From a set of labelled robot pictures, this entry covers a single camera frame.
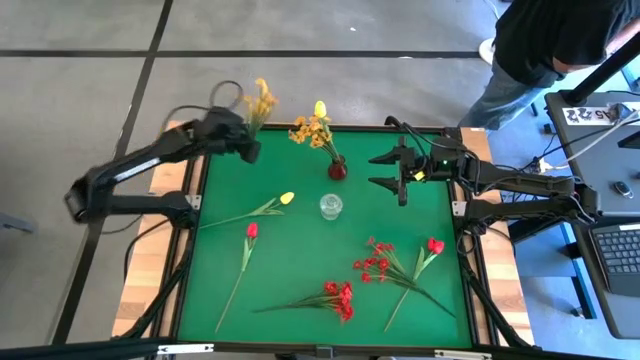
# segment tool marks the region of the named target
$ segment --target jeans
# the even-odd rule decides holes
[[[484,94],[471,106],[458,126],[499,130],[520,115],[544,90],[513,80],[495,59],[491,70],[493,76]]]

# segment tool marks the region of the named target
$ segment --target concrete floor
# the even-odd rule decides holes
[[[0,3],[0,50],[146,50],[163,2],[5,0]],[[481,0],[408,0],[402,6],[384,0],[242,0],[232,5],[181,0],[171,9],[160,49],[471,52],[493,36],[494,21]],[[0,165],[5,170],[0,211],[38,226],[34,235],[0,230],[0,347],[48,341],[84,234],[69,219],[62,196],[90,166],[112,157],[143,61],[0,57]],[[216,82],[234,79],[251,92],[259,76],[280,98],[273,121],[291,121],[323,99],[337,123],[380,124],[393,114],[415,125],[453,126],[481,94],[490,70],[479,59],[158,59],[129,149],[148,144],[170,108],[206,104]],[[611,86],[624,88],[619,80]],[[181,117],[195,116],[187,112]],[[525,112],[494,134],[490,141],[497,161],[522,164],[539,153],[547,142],[538,133],[544,121],[544,114],[533,119]],[[144,193],[148,185],[147,174],[118,191]],[[128,220],[110,218],[105,229]],[[124,250],[135,232],[102,237],[70,341],[109,337]],[[612,356],[611,350],[620,357],[640,349],[640,342],[613,339],[602,320],[568,319],[570,315],[538,300],[540,294],[553,294],[574,301],[570,283],[526,279],[523,286],[537,343],[544,348]],[[558,328],[571,338],[558,341],[553,333]]]

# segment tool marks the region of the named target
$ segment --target glass cup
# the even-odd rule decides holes
[[[327,220],[335,220],[342,211],[342,199],[336,194],[327,194],[320,199],[320,212]]]

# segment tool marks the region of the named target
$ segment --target green table surface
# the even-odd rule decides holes
[[[211,161],[200,225],[250,212],[269,199],[292,191],[295,199],[280,208],[284,216],[243,219],[197,232],[178,339],[240,343],[326,344],[353,346],[469,347],[468,314],[455,252],[450,199],[446,183],[409,186],[409,204],[399,207],[388,190],[369,183],[372,176],[397,176],[397,166],[372,165],[368,159],[386,153],[398,133],[336,132],[348,176],[327,176],[329,157],[320,149],[298,145],[284,130],[263,130],[256,164],[237,155]],[[340,217],[327,221],[320,198],[339,195]],[[259,225],[249,266],[226,318],[218,319],[240,271],[247,225]],[[360,281],[352,269],[370,256],[369,236],[395,245],[405,269],[413,270],[419,247],[434,236],[445,251],[422,273],[419,284],[456,317],[423,296],[410,292],[391,328],[383,328],[404,289],[392,283]],[[330,310],[256,309],[290,303],[322,289],[325,281],[351,281],[355,315],[346,324]]]

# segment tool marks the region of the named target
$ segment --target wooden plank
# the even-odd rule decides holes
[[[489,141],[487,140],[487,135],[484,130],[462,128],[462,138],[467,148],[475,152],[480,160],[492,161]],[[462,190],[458,188],[457,193],[461,194]],[[479,198],[493,203],[502,201],[500,192],[497,190],[486,192]],[[496,223],[492,227],[509,235],[509,230],[505,222]],[[470,240],[466,239],[466,241],[467,246],[470,246]],[[529,323],[529,316],[524,302],[524,294],[522,293],[522,286],[520,285],[520,277],[518,276],[518,268],[516,266],[515,256],[513,255],[511,242],[492,231],[488,231],[486,235],[481,236],[480,241],[482,242],[491,298],[509,324],[514,327],[518,335],[529,344],[534,344],[533,332],[531,331],[531,324]],[[475,259],[473,260],[472,266],[475,268]],[[480,342],[488,344],[489,335],[486,332],[488,329],[486,318],[482,304],[475,296],[474,308],[476,309],[476,321],[478,323]],[[502,336],[500,336],[500,344],[506,345]]]
[[[169,127],[176,126],[177,124],[179,124],[179,122],[172,121]],[[478,154],[480,159],[491,161],[489,144],[484,131],[462,129],[462,135],[465,145]],[[199,159],[195,166],[194,175],[200,174],[201,166],[202,159]],[[185,168],[186,162],[158,166],[154,169],[150,192],[156,195],[162,195],[168,191],[179,190],[185,176]],[[197,176],[193,176],[191,186],[193,190],[196,189],[198,180]],[[456,191],[460,196],[462,195],[460,188],[457,188]],[[481,198],[499,202],[500,194],[497,191],[490,191],[483,194]],[[145,216],[141,222],[140,231],[144,231],[162,218],[162,216],[158,215]],[[505,223],[496,224],[494,227],[508,234]],[[166,225],[166,228],[163,226],[157,229],[149,236],[140,240],[136,245],[130,263],[131,271],[125,282],[120,307],[112,330],[113,335],[119,335],[127,331],[133,325],[135,319],[142,315],[157,294],[160,288],[162,270],[167,257],[170,235],[171,228],[169,225]],[[186,236],[187,232],[181,232],[175,264],[178,263],[182,256]],[[469,239],[465,240],[467,246],[469,246]],[[511,243],[503,239],[500,235],[492,232],[482,236],[481,241],[492,298],[518,334],[524,340],[533,344],[533,334],[529,324]],[[472,268],[475,269],[476,259],[473,255],[469,256],[469,260]],[[161,335],[168,335],[169,333],[175,300],[176,294],[174,291],[165,306],[165,316],[160,331]],[[488,344],[489,336],[485,313],[482,309],[482,304],[475,296],[474,304],[480,342]]]

